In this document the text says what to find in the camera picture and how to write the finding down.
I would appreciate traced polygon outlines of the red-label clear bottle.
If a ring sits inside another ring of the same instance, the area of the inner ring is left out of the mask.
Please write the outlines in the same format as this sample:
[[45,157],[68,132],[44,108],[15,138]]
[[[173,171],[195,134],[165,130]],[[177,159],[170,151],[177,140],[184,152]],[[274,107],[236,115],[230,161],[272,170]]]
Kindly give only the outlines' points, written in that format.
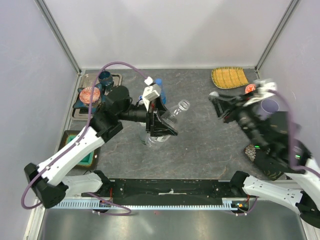
[[[186,112],[188,111],[189,107],[190,102],[186,99],[183,99],[177,105],[172,106],[169,110],[167,110],[161,117],[166,124],[178,131],[186,117]],[[155,137],[148,134],[145,138],[145,144],[147,147],[157,150],[165,142],[167,142],[171,136],[172,135]]]

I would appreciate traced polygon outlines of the white bottle cap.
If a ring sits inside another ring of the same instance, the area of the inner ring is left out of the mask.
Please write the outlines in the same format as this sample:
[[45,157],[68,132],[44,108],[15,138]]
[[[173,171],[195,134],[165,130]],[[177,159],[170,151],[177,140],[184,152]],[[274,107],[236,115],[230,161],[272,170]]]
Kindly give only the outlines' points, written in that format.
[[212,98],[217,98],[219,97],[219,93],[217,91],[212,91],[210,94],[209,94],[210,97]]

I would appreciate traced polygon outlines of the green-label Cestbon bottle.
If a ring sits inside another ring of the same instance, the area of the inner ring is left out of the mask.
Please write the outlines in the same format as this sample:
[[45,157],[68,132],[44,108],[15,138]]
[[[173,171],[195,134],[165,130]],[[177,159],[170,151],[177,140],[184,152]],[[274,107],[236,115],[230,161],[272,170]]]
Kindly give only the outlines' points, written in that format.
[[146,145],[146,139],[148,138],[148,134],[146,132],[141,132],[139,134],[139,140],[143,145]]

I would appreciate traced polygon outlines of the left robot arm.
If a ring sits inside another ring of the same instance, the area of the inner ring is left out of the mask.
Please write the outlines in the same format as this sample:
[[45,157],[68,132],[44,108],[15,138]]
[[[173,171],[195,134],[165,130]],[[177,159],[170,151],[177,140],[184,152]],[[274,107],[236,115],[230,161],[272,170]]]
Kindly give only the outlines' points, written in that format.
[[151,95],[147,107],[135,106],[125,86],[114,87],[88,125],[71,142],[46,161],[25,166],[28,187],[45,208],[52,208],[69,196],[95,193],[104,197],[109,193],[112,183],[99,170],[78,176],[67,174],[84,157],[121,132],[122,121],[145,123],[145,130],[152,137],[178,135],[173,124],[162,117],[167,108],[161,98],[155,97],[154,93]]

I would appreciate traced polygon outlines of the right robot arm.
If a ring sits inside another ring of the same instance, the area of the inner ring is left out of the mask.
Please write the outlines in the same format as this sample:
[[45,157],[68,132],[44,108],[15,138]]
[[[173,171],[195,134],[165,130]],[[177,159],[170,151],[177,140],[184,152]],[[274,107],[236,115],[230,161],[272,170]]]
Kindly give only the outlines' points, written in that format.
[[295,140],[299,125],[291,121],[289,112],[276,111],[262,118],[258,100],[250,94],[229,96],[212,92],[209,100],[224,123],[236,122],[245,133],[250,141],[245,154],[269,179],[286,175],[300,186],[300,190],[285,189],[237,171],[229,182],[230,193],[235,197],[267,199],[319,228],[320,168],[304,144]]

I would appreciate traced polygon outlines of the clear bottle blue-white cap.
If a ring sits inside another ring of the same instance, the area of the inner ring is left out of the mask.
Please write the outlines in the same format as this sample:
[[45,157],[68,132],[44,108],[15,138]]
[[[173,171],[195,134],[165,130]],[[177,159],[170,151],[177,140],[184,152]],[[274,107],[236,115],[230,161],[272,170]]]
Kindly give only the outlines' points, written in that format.
[[137,101],[137,105],[138,106],[144,105],[144,101],[143,101],[143,96],[142,95],[139,96],[138,101]]

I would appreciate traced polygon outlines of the blue-label water bottle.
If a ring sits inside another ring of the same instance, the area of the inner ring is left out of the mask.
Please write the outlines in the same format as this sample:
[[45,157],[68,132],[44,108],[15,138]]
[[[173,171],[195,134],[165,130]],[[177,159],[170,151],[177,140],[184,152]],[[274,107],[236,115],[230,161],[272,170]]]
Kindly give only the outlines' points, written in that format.
[[161,88],[161,93],[160,93],[160,97],[161,97],[161,100],[164,104],[166,104],[166,92],[165,92],[165,88],[164,88],[164,85],[163,85],[163,80],[161,78],[157,78],[155,80],[155,83],[160,86]]

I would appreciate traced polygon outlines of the yellow woven tray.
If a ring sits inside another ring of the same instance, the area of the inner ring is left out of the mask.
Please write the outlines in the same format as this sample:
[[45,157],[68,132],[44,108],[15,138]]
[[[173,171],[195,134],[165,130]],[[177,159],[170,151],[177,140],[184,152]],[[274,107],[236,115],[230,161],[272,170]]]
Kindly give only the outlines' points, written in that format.
[[242,67],[217,67],[211,71],[213,84],[222,90],[239,88],[248,85],[248,79]]

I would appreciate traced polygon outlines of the red floral bowl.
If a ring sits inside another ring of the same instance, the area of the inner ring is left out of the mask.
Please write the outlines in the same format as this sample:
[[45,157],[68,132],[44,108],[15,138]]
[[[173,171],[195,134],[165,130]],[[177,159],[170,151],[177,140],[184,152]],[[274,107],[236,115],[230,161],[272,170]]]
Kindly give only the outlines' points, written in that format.
[[249,94],[253,91],[256,90],[256,85],[254,83],[251,83],[251,84],[248,84],[246,87],[245,87],[245,90],[244,90],[244,93],[245,94]]

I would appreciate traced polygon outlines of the purple plastic cup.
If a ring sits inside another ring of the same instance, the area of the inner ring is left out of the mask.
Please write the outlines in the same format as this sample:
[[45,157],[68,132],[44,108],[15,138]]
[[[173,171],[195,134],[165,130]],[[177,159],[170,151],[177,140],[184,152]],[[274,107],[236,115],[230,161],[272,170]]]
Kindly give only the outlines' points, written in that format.
[[259,114],[263,119],[266,119],[268,116],[279,110],[278,103],[273,99],[264,99],[260,103]]

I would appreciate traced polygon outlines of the dark teal mug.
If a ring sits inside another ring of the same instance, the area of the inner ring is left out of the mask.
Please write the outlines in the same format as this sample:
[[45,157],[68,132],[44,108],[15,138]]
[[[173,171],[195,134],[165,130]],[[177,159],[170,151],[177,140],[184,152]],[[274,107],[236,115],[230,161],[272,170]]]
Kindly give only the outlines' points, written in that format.
[[114,85],[113,76],[109,71],[102,71],[98,76],[99,83],[106,88],[110,88]]

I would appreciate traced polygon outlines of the dark blue star plate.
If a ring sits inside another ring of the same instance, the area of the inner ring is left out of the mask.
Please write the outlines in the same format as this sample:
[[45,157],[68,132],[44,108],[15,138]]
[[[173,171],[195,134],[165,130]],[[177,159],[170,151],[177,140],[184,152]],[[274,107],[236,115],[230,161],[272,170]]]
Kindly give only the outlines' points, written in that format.
[[[94,114],[97,108],[106,101],[106,97],[113,87],[113,84],[102,85],[101,83],[98,83],[94,86],[91,114]],[[77,91],[78,97],[72,107],[75,110],[80,109],[87,114],[89,112],[92,86],[88,86],[85,88],[80,87],[77,89]]]

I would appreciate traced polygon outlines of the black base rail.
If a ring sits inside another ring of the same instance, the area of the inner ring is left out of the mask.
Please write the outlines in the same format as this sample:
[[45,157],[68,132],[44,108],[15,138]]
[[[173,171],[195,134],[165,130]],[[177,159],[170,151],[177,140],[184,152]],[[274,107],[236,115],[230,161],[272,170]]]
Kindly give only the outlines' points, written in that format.
[[229,181],[215,179],[134,179],[115,178],[97,191],[101,197],[125,198],[137,195],[183,194],[213,198],[246,198],[248,195]]

